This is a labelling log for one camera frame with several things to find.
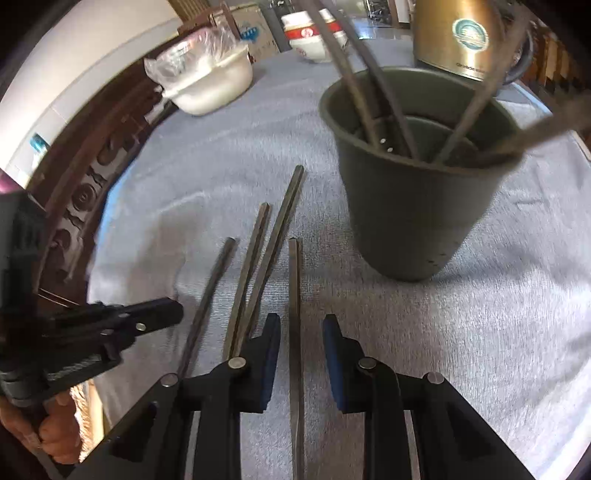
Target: finger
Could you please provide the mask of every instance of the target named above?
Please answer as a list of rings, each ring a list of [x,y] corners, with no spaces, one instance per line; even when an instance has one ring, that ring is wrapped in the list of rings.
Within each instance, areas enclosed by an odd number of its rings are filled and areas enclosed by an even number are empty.
[[[46,417],[39,427],[39,436],[44,442],[56,442],[64,437],[78,434],[80,426],[72,414],[53,414]]]
[[[22,412],[4,397],[0,397],[0,422],[17,438],[33,438],[33,435],[37,437],[31,423],[22,415]]]
[[[54,414],[68,414],[74,415],[76,413],[76,403],[70,396],[70,392],[58,393],[51,400],[45,402],[45,410],[48,415]]]
[[[43,451],[51,456],[58,457],[64,455],[70,455],[72,453],[80,453],[82,447],[82,441],[79,435],[70,435],[64,437],[57,442],[43,442],[41,448]]]
[[[63,465],[72,465],[74,463],[78,463],[78,461],[79,461],[79,455],[80,455],[80,452],[78,454],[71,453],[69,455],[57,456],[57,457],[54,457],[53,459],[57,463],[61,463]]]

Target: red stripe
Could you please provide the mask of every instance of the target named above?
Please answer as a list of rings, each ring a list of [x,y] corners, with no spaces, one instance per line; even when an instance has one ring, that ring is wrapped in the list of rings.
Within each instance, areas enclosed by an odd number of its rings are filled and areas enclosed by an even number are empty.
[[[326,25],[331,30],[331,32],[340,32],[343,29],[336,21],[327,22]],[[298,40],[299,38],[310,38],[314,37],[315,35],[320,35],[318,28],[316,25],[309,25],[308,27],[298,27],[293,30],[286,30],[285,36],[288,40]]]

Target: gold kettle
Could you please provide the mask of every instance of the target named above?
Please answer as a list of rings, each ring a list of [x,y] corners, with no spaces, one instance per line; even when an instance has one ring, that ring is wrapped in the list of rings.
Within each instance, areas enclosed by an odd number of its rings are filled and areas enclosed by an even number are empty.
[[[413,18],[414,57],[439,69],[483,80],[505,38],[498,7],[491,0],[417,0]],[[505,83],[521,77],[533,59],[531,33]]]

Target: olive green cup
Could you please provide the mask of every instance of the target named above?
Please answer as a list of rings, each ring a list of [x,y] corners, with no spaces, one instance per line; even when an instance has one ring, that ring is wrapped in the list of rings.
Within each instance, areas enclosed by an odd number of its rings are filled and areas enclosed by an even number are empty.
[[[498,159],[493,167],[471,168],[470,158],[477,150],[517,132],[518,127],[492,100],[452,153],[449,165],[430,164],[475,87],[431,70],[386,67],[383,71],[409,121],[421,159],[426,161],[377,151],[365,142],[342,81],[325,91],[320,116],[335,135],[351,227],[361,255],[387,277],[419,281],[447,264],[485,213],[503,176],[521,160],[515,155]],[[356,76],[367,91],[367,71]],[[384,119],[386,125],[385,102],[370,107],[372,116]]]

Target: screw head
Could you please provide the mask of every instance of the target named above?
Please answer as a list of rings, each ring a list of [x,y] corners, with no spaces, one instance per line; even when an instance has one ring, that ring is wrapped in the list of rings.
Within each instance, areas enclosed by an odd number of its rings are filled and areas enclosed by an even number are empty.
[[[235,356],[234,358],[228,360],[228,366],[234,370],[244,368],[246,366],[246,359],[242,358],[241,356]]]
[[[163,387],[172,387],[173,385],[176,385],[177,382],[178,377],[176,376],[176,374],[166,374],[160,379],[160,384]]]
[[[362,359],[359,360],[358,363],[358,365],[364,370],[371,370],[375,368],[377,364],[378,361],[375,358],[371,358],[370,356],[364,356]]]
[[[445,377],[439,372],[429,372],[427,374],[427,380],[429,383],[440,385],[445,381]]]

